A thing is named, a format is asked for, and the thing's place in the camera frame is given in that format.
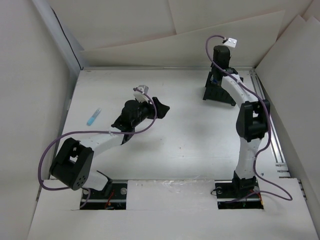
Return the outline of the light blue highlighter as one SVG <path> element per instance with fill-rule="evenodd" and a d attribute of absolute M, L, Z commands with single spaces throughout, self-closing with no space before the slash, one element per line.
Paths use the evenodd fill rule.
<path fill-rule="evenodd" d="M 91 126 L 93 123 L 94 123 L 94 121 L 96 120 L 96 118 L 98 117 L 98 115 L 100 114 L 100 112 L 101 112 L 101 108 L 98 108 L 94 113 L 93 113 L 93 115 L 88 119 L 88 121 L 86 122 L 86 125 L 87 126 Z"/>

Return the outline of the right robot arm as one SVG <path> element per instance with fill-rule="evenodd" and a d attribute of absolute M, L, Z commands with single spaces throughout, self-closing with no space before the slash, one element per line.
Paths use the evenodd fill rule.
<path fill-rule="evenodd" d="M 238 72 L 229 67 L 230 49 L 225 45 L 213 48 L 213 82 L 225 90 L 239 107 L 236 131 L 240 138 L 238 164 L 231 184 L 231 191 L 237 197 L 249 192 L 245 180 L 255 177 L 254 161 L 265 134 L 270 130 L 270 102 L 262 99 L 245 86 Z"/>

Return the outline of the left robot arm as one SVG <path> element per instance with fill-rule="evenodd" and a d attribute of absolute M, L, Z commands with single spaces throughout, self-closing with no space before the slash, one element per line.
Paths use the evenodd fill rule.
<path fill-rule="evenodd" d="M 94 157 L 128 142 L 136 133 L 135 128 L 146 119 L 163 119 L 170 107 L 157 97 L 153 102 L 125 102 L 120 116 L 107 133 L 94 134 L 89 138 L 66 139 L 50 166 L 50 174 L 70 189 L 93 189 L 100 198 L 111 194 L 112 180 L 100 171 L 92 171 Z"/>

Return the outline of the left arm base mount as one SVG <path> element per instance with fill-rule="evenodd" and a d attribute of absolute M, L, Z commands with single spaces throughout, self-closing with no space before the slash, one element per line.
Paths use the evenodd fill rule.
<path fill-rule="evenodd" d="M 113 180 L 106 195 L 101 191 L 91 189 L 88 200 L 88 192 L 83 190 L 79 204 L 80 210 L 126 210 L 127 193 L 127 180 Z"/>

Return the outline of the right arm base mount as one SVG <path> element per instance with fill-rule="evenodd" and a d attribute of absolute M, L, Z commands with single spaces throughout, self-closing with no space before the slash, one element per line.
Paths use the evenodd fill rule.
<path fill-rule="evenodd" d="M 234 173 L 232 180 L 217 180 L 214 182 L 212 195 L 216 196 L 219 210 L 260 209 L 263 201 L 259 191 L 257 178 L 240 179 Z"/>

